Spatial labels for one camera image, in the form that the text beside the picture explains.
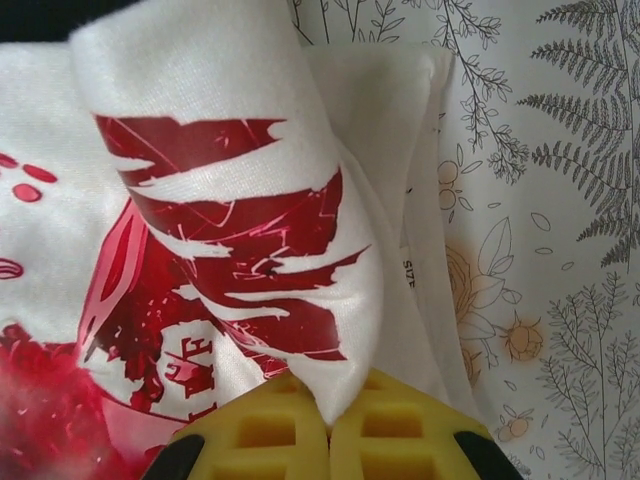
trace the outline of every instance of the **black plastic part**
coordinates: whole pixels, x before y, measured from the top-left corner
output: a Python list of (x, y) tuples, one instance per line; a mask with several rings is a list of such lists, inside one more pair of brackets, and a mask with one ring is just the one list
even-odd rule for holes
[(203, 447), (200, 435), (188, 435), (167, 445), (142, 480), (187, 480)]
[(523, 480), (495, 442), (473, 432), (458, 432), (454, 437), (480, 480)]
[(77, 28), (139, 0), (0, 0), (0, 43), (64, 42)]

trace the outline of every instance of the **red circle print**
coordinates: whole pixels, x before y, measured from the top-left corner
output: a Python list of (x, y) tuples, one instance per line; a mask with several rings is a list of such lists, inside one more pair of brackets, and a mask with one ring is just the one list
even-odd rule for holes
[(0, 167), (4, 168), (16, 168), (18, 166), (18, 162), (16, 162), (9, 155), (5, 155), (4, 153), (0, 153)]
[(13, 194), (18, 200), (27, 203), (37, 202), (42, 198), (42, 192), (40, 190), (26, 183), (21, 183), (13, 187)]
[(36, 167), (34, 165), (25, 165), (22, 167), (22, 170), (24, 170), (24, 173), (30, 177), (40, 180), (41, 182), (56, 183), (58, 181), (58, 178), (53, 173), (45, 170), (44, 168)]

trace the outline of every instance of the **fabric fold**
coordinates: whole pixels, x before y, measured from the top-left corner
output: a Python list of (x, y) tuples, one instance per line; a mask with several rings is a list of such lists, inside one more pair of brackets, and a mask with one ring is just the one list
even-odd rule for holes
[(383, 275), (294, 38), (284, 1), (147, 0), (70, 44), (179, 295), (241, 348), (285, 360), (331, 423), (371, 365)]

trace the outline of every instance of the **yellow plastic object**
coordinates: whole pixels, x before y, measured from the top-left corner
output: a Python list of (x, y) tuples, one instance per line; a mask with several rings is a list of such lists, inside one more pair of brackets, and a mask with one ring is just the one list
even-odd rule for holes
[(177, 433), (143, 478), (516, 479), (482, 424), (377, 370), (333, 428), (280, 375)]

